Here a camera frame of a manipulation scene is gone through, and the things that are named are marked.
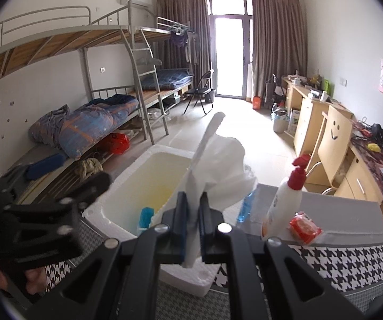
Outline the left hand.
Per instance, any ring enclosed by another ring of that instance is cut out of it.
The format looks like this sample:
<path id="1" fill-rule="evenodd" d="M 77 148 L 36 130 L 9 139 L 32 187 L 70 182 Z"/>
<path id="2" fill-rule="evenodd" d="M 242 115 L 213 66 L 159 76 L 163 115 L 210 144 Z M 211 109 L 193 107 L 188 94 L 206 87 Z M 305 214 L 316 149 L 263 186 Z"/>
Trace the left hand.
<path id="1" fill-rule="evenodd" d="M 9 290 L 10 285 L 14 285 L 15 281 L 20 287 L 25 287 L 30 295 L 35 295 L 45 291 L 47 287 L 46 268 L 40 267 L 25 271 L 24 276 L 7 277 L 0 271 L 0 289 Z"/>

